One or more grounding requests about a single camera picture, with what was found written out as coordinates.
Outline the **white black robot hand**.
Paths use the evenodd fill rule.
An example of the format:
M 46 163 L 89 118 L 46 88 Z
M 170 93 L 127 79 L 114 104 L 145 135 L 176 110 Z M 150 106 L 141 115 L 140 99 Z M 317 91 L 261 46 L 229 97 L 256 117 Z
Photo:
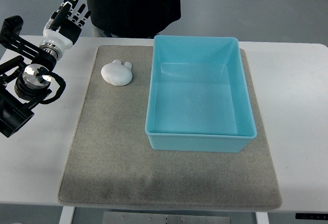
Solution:
M 40 48 L 60 56 L 77 42 L 83 26 L 91 15 L 85 4 L 77 7 L 79 0 L 64 0 L 53 12 L 43 29 L 43 41 Z

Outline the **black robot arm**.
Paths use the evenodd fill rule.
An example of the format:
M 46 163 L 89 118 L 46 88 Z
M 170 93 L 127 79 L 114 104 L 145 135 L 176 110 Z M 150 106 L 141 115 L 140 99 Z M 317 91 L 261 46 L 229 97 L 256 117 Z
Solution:
M 44 42 L 39 47 L 22 39 L 19 15 L 4 20 L 1 45 L 19 55 L 1 64 L 1 133 L 10 137 L 33 116 L 33 108 L 58 100 L 66 82 L 54 73 L 62 51 Z

